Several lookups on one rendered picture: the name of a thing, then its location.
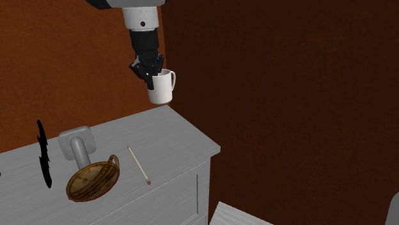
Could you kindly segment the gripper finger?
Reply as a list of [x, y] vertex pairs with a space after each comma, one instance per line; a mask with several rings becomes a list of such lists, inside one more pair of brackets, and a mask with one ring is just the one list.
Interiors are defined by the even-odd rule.
[[155, 71], [154, 57], [140, 59], [140, 57], [137, 56], [135, 61], [129, 66], [129, 68], [136, 74], [139, 79], [144, 80], [147, 89], [154, 90], [152, 79]]
[[156, 59], [155, 59], [155, 71], [157, 73], [161, 73], [162, 72], [164, 59], [165, 59], [165, 56], [163, 54], [158, 54], [158, 56], [156, 57]]

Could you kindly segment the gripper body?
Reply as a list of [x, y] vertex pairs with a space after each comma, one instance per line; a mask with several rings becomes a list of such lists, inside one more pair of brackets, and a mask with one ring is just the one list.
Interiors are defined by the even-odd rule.
[[159, 39], [157, 28], [151, 31], [129, 31], [132, 48], [135, 52], [133, 64], [144, 61], [145, 64], [158, 60]]

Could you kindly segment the white mug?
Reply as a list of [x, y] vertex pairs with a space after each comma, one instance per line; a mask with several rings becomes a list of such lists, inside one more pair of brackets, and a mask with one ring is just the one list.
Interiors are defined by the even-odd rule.
[[162, 69], [161, 73], [152, 77], [153, 89], [147, 89], [151, 103], [163, 105], [173, 99], [173, 90], [176, 83], [176, 73], [168, 69]]

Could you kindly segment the grey chest of drawers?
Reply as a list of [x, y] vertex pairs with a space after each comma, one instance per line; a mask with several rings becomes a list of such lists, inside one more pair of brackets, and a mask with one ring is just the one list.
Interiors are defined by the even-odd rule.
[[93, 201], [69, 200], [66, 186], [78, 168], [56, 138], [48, 141], [50, 189], [39, 144], [0, 153], [0, 225], [208, 225], [210, 159], [218, 144], [166, 105], [91, 131], [97, 145], [91, 161], [111, 155], [120, 161], [114, 187]]

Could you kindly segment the wooden pencil with red eraser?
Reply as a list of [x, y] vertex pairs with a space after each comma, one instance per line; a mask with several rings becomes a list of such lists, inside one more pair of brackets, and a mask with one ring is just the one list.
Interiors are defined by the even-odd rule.
[[127, 149], [129, 150], [130, 154], [132, 155], [133, 159], [135, 160], [140, 172], [142, 173], [144, 179], [146, 180], [147, 185], [151, 185], [151, 180], [149, 179], [149, 177], [147, 176], [147, 174], [145, 173], [143, 167], [141, 166], [140, 162], [138, 161], [137, 157], [135, 156], [134, 152], [132, 151], [132, 148], [127, 145]]

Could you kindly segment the grey square-based cylinder object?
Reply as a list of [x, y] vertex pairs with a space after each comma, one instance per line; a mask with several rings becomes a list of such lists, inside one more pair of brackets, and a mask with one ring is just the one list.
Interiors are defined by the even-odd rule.
[[91, 164], [89, 154], [96, 151], [97, 146], [91, 129], [81, 126], [61, 132], [58, 143], [66, 160], [74, 160], [79, 169]]

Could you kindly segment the black jagged feather-shaped object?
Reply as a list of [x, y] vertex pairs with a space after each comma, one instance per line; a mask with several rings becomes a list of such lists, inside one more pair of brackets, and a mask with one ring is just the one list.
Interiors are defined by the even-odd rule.
[[40, 145], [41, 155], [39, 156], [40, 166], [43, 174], [43, 179], [45, 180], [46, 186], [50, 189], [52, 187], [52, 178], [49, 171], [49, 156], [48, 156], [48, 142], [45, 135], [45, 130], [40, 120], [37, 120], [39, 134], [36, 135], [38, 143]]

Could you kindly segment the white wooden furniture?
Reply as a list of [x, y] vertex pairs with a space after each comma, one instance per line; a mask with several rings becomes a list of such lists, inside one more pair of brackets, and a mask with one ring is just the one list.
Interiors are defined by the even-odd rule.
[[218, 202], [209, 225], [273, 225], [223, 202]]

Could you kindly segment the grey rounded furniture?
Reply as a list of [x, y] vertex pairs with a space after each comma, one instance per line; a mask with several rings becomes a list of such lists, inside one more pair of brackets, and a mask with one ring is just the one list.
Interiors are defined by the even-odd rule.
[[399, 192], [397, 192], [389, 205], [385, 225], [399, 225]]

